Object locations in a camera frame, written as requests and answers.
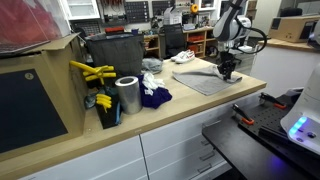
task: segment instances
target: blue cloth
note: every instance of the blue cloth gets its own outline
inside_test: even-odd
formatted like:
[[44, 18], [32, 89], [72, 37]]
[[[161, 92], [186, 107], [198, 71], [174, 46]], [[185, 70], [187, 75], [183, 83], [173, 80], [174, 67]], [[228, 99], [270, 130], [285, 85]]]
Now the blue cloth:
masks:
[[139, 87], [141, 94], [141, 103], [143, 107], [154, 108], [157, 109], [161, 104], [170, 101], [172, 99], [172, 95], [165, 88], [158, 87], [153, 91], [153, 95], [145, 94], [145, 90], [148, 89], [142, 83], [143, 75], [137, 76], [139, 79]]

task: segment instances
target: shoe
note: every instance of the shoe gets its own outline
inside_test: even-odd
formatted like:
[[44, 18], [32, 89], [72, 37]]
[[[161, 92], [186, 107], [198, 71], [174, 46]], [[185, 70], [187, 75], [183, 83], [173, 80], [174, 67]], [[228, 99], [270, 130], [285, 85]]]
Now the shoe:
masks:
[[186, 52], [189, 52], [189, 51], [190, 51], [189, 49], [187, 51], [181, 51], [177, 55], [171, 57], [170, 59], [171, 61], [176, 61], [178, 58], [181, 58], [182, 56], [184, 56]]
[[183, 64], [183, 63], [186, 63], [186, 62], [190, 62], [192, 60], [195, 59], [195, 55], [194, 55], [194, 52], [193, 51], [188, 51], [184, 54], [184, 56], [180, 57], [180, 58], [177, 58], [176, 59], [176, 63], [178, 64]]

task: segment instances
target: yellow tool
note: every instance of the yellow tool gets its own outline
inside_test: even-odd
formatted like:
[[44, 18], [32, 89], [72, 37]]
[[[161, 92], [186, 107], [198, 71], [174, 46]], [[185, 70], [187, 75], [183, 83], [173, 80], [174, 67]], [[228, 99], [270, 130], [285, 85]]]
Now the yellow tool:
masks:
[[93, 68], [76, 61], [70, 61], [70, 64], [84, 70], [83, 75], [87, 76], [85, 77], [86, 81], [91, 81], [99, 78], [101, 85], [104, 85], [103, 78], [116, 77], [116, 73], [114, 72], [105, 73], [105, 71], [113, 71], [114, 70], [113, 66], [101, 66], [101, 67]]
[[96, 103], [103, 106], [104, 111], [107, 113], [107, 108], [111, 108], [111, 97], [104, 94], [97, 94]]

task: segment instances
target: silver cylinder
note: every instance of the silver cylinder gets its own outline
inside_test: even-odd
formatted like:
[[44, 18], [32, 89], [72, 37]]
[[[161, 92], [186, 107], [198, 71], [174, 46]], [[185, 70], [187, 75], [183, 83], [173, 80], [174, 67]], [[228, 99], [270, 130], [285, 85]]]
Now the silver cylinder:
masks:
[[125, 114], [135, 114], [142, 109], [139, 80], [127, 76], [116, 81], [120, 104]]

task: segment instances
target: black bag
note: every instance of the black bag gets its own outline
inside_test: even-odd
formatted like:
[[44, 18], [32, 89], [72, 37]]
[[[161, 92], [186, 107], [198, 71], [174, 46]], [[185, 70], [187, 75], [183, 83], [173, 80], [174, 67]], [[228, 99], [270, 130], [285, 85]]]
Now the black bag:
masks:
[[141, 74], [143, 35], [122, 33], [107, 38], [103, 33], [87, 37], [86, 42], [95, 66], [114, 66], [117, 78]]

